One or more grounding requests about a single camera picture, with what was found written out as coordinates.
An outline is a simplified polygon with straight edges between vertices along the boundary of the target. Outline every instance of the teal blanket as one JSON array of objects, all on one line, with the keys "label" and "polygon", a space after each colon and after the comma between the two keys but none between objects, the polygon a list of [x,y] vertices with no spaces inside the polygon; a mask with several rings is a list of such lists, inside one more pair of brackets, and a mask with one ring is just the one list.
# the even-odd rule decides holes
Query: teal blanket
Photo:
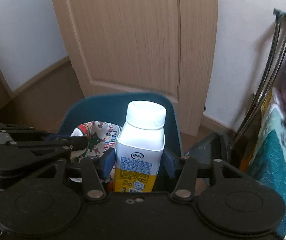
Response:
[{"label": "teal blanket", "polygon": [[[281,109],[272,102],[265,113],[247,173],[279,193],[286,205],[286,129]],[[286,211],[277,232],[286,237]]]}]

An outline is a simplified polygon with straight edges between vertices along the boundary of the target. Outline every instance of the yellow label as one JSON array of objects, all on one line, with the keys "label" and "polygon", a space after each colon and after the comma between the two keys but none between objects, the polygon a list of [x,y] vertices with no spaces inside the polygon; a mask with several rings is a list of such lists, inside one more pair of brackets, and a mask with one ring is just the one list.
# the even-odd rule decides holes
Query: yellow label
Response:
[{"label": "yellow label", "polygon": [[124,171],[115,167],[115,191],[117,192],[151,192],[156,175],[136,171]]}]

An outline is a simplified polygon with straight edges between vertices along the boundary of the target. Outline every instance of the door panel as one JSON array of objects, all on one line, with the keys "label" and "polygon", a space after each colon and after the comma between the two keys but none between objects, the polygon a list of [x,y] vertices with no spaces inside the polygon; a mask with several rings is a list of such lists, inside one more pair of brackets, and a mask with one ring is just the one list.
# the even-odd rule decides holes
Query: door panel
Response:
[{"label": "door panel", "polygon": [[178,117],[180,126],[184,127],[184,133],[196,135],[212,73],[218,0],[180,0],[180,8]]},{"label": "door panel", "polygon": [[[196,135],[211,76],[217,0],[53,0],[53,4],[85,96],[162,93],[176,106],[181,131]],[[207,10],[214,11],[204,16]],[[185,114],[193,116],[193,124]]]}]

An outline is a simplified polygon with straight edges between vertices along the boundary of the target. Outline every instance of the white plastic bottle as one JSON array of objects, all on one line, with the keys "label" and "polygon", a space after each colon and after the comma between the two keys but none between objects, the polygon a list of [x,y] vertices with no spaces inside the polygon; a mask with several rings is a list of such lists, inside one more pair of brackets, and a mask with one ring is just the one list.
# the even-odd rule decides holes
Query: white plastic bottle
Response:
[{"label": "white plastic bottle", "polygon": [[151,192],[164,149],[166,109],[133,101],[116,146],[115,191]]}]

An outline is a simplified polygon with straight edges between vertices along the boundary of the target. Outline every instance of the white bottle cap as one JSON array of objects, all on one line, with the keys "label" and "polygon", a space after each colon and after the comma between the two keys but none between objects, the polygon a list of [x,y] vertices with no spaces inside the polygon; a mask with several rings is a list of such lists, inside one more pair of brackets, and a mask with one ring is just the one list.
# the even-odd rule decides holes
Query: white bottle cap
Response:
[{"label": "white bottle cap", "polygon": [[157,130],[164,126],[165,107],[149,101],[133,101],[128,104],[126,121],[137,128]]}]

